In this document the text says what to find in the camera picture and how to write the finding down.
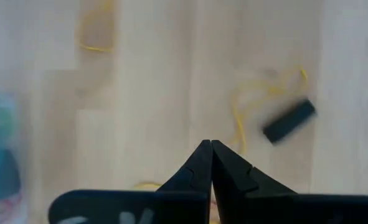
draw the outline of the light wooden surface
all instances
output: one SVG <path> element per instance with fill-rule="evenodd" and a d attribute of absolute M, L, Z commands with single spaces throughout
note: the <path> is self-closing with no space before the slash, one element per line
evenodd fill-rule
<path fill-rule="evenodd" d="M 0 3 L 15 37 L 0 91 L 23 105 L 29 223 L 71 189 L 164 182 L 202 139 L 232 137 L 239 83 L 299 64 L 318 117 L 273 147 L 260 127 L 302 96 L 268 102 L 245 158 L 298 192 L 368 194 L 368 0 L 120 0 L 113 54 L 75 46 L 83 1 L 20 3 Z"/>

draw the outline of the yellow string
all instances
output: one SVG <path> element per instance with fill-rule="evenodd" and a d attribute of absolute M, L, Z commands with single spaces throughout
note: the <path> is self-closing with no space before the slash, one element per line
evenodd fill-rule
<path fill-rule="evenodd" d="M 110 27 L 113 30 L 114 28 L 114 16 L 113 16 L 113 12 L 114 12 L 114 3 L 115 0 L 105 0 L 105 2 L 98 8 L 98 9 L 94 9 L 92 11 L 90 11 L 89 13 L 87 13 L 82 21 L 80 22 L 80 25 L 78 26 L 78 29 L 76 31 L 76 43 L 77 45 L 79 45 L 80 47 L 82 47 L 83 49 L 87 49 L 87 50 L 92 50 L 92 51 L 97 51 L 97 52 L 111 52 L 114 49 L 115 46 L 115 34 L 114 32 L 112 32 L 112 38 L 111 38 L 111 46 L 110 47 L 95 47 L 95 46 L 90 46 L 84 43 L 83 39 L 84 39 L 84 30 L 87 26 L 89 26 L 92 22 L 94 22 L 98 17 L 107 14 L 107 13 L 111 13 L 111 22 L 110 22 Z"/>
<path fill-rule="evenodd" d="M 302 84 L 300 87 L 295 91 L 289 91 L 288 89 L 288 82 L 290 78 L 296 73 L 287 73 L 280 78 L 280 84 L 278 85 L 271 85 L 263 80 L 256 80 L 256 81 L 249 81 L 246 83 L 241 84 L 232 94 L 231 98 L 231 107 L 232 107 L 232 114 L 234 116 L 237 130 L 235 132 L 235 136 L 233 139 L 229 141 L 229 144 L 234 144 L 240 140 L 240 155 L 245 155 L 247 150 L 247 140 L 245 130 L 243 128 L 244 121 L 249 117 L 250 112 L 255 109 L 259 109 L 262 107 L 265 102 L 268 100 L 274 100 L 283 95 L 288 95 L 290 93 L 301 93 L 305 91 L 308 87 L 308 74 L 307 71 L 304 69 L 300 69 L 300 75 L 303 79 L 301 82 Z M 249 103 L 243 110 L 238 109 L 238 101 L 239 98 L 246 92 L 250 90 L 265 90 L 267 93 L 251 103 Z"/>

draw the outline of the wooden floor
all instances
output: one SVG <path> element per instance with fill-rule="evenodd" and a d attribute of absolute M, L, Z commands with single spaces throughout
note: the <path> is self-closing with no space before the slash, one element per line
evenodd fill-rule
<path fill-rule="evenodd" d="M 245 122 L 245 158 L 297 192 L 368 194 L 368 0 L 120 0 L 112 54 L 75 44 L 91 0 L 3 2 L 29 223 L 68 190 L 164 182 L 202 139 L 233 136 L 239 83 L 298 65 L 318 116 L 272 146 L 260 128 L 304 95 L 268 102 Z"/>

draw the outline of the yellow wire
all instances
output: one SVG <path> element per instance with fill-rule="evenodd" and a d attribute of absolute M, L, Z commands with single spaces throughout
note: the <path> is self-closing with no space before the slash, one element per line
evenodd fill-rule
<path fill-rule="evenodd" d="M 103 14 L 107 14 L 107 13 L 112 14 L 110 26 L 113 30 L 113 28 L 114 28 L 114 19 L 115 19 L 114 16 L 113 16 L 114 2 L 115 2 L 115 0 L 105 0 L 104 4 L 102 4 L 102 6 L 99 7 L 99 9 L 94 9 L 94 10 L 90 11 L 87 15 L 85 15 L 83 17 L 82 21 L 80 22 L 80 25 L 78 26 L 78 29 L 77 29 L 76 35 L 75 35 L 76 36 L 75 41 L 76 41 L 77 45 L 79 45 L 83 49 L 97 51 L 97 52 L 112 52 L 113 51 L 114 46 L 115 46 L 115 34 L 114 34 L 114 32 L 112 32 L 111 46 L 110 47 L 90 46 L 90 45 L 85 44 L 83 39 L 84 39 L 84 28 L 86 26 L 88 26 L 89 24 L 91 24 L 97 17 L 99 17 Z"/>
<path fill-rule="evenodd" d="M 232 114 L 236 121 L 237 130 L 236 130 L 234 138 L 231 141 L 229 141 L 229 144 L 234 144 L 238 140 L 240 140 L 240 145 L 241 145 L 241 148 L 239 150 L 240 155 L 245 155 L 246 150 L 247 150 L 247 140 L 246 140 L 245 130 L 243 128 L 243 122 L 246 118 L 248 118 L 251 111 L 260 108 L 267 100 L 273 100 L 274 98 L 278 98 L 279 96 L 287 95 L 292 92 L 298 93 L 298 92 L 305 91 L 307 89 L 308 74 L 307 74 L 307 71 L 302 68 L 300 69 L 300 75 L 303 79 L 302 85 L 300 85 L 300 87 L 296 91 L 289 91 L 287 88 L 285 88 L 287 87 L 288 82 L 290 78 L 293 76 L 293 74 L 296 74 L 296 73 L 292 73 L 292 74 L 287 73 L 286 75 L 283 75 L 280 78 L 281 80 L 280 85 L 271 85 L 262 80 L 250 81 L 250 82 L 241 84 L 238 87 L 238 89 L 234 91 L 232 95 L 232 99 L 231 99 L 232 100 L 231 107 L 232 107 Z M 245 107 L 245 109 L 243 109 L 241 112 L 238 109 L 238 101 L 239 101 L 240 96 L 250 90 L 255 90 L 255 89 L 266 90 L 267 93 L 260 99 L 249 103 Z"/>

